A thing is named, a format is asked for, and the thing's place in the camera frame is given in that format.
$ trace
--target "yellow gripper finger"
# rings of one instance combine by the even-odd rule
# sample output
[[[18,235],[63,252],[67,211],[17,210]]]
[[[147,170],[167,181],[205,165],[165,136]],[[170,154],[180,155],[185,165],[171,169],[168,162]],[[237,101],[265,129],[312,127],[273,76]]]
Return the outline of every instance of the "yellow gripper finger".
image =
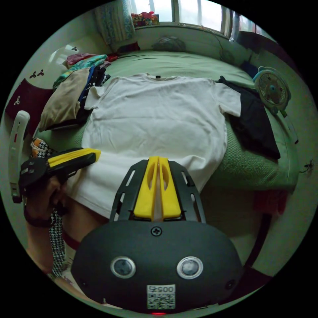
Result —
[[[88,155],[90,153],[95,153],[96,161],[99,159],[100,150],[85,148],[85,149],[75,150],[75,151],[67,152],[67,153],[49,158],[47,160],[47,162],[48,162],[49,166],[52,168],[52,167],[58,166],[64,162]]]
[[[159,158],[159,176],[162,218],[178,218],[181,209],[167,158]]]
[[[135,209],[133,211],[135,217],[151,219],[151,221],[153,221],[156,200],[158,161],[159,157],[149,158],[146,172],[140,186]]]

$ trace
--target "window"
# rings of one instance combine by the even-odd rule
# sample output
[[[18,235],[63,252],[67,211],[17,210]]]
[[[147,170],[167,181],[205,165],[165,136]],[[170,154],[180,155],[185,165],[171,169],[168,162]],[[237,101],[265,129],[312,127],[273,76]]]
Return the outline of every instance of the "window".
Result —
[[[230,10],[209,0],[130,0],[132,13],[153,11],[162,25],[203,26],[230,36]]]
[[[249,20],[248,18],[240,15],[239,17],[239,30],[246,31],[246,32],[253,32],[260,34],[272,41],[275,41],[268,33],[266,33],[262,28],[260,28],[257,24]]]
[[[160,22],[172,22],[171,0],[130,0],[132,13],[153,11],[159,14]]]
[[[179,0],[180,22],[221,31],[222,6],[208,0]]]

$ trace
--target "bed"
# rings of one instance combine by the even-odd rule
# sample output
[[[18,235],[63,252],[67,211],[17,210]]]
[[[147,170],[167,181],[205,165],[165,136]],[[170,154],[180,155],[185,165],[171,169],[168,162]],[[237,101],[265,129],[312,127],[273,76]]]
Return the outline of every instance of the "bed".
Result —
[[[151,75],[188,76],[218,80],[224,76],[235,84],[253,88],[251,77],[238,67],[205,56],[180,53],[138,51],[118,58],[106,69],[111,77],[139,73]],[[289,129],[279,114],[269,117],[281,158],[276,162],[242,148],[228,120],[228,147],[223,161],[209,179],[207,186],[243,190],[281,189],[292,193],[296,187],[299,163],[296,146]],[[36,131],[35,137],[44,140],[51,148],[61,151],[81,147],[85,125],[59,131]]]

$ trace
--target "houndstooth fabric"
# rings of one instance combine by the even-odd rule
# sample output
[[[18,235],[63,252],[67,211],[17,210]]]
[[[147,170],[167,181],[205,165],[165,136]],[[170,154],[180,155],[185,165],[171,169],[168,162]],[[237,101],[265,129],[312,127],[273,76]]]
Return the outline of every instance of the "houndstooth fabric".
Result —
[[[60,277],[64,270],[65,245],[62,238],[62,216],[56,209],[51,215],[53,225],[49,228],[50,241],[53,253],[53,270],[55,277]]]
[[[56,153],[46,142],[34,138],[31,143],[31,157],[47,158]],[[50,242],[53,254],[53,270],[55,277],[60,277],[64,270],[65,245],[62,238],[62,216],[57,209],[53,209],[51,214],[52,226],[49,228]]]

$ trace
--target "box on windowsill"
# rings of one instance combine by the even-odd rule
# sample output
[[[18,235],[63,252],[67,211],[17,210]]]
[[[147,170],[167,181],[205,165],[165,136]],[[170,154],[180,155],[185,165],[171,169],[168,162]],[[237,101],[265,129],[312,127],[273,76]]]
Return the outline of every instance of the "box on windowsill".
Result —
[[[136,27],[157,26],[159,25],[159,14],[153,14],[151,18],[144,17],[143,14],[132,13],[132,23]]]

